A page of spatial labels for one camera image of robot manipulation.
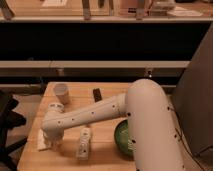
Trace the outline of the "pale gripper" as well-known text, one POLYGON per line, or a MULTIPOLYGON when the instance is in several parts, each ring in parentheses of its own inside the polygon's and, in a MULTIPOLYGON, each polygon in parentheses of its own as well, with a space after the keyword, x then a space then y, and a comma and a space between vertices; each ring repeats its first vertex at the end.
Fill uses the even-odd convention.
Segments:
POLYGON ((58 149, 61 146, 62 142, 63 142, 62 138, 58 138, 55 140, 49 140, 47 138, 44 139, 45 147, 47 149, 52 149, 52 150, 58 149))

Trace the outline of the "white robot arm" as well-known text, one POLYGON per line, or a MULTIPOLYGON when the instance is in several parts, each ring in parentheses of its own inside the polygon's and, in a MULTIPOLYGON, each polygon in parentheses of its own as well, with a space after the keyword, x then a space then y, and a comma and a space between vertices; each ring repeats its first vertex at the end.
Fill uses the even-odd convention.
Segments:
POLYGON ((43 118, 44 137, 55 141, 66 129, 126 116, 136 171, 185 171, 172 111, 163 88, 153 80, 139 79, 123 94, 64 112, 51 103, 43 118))

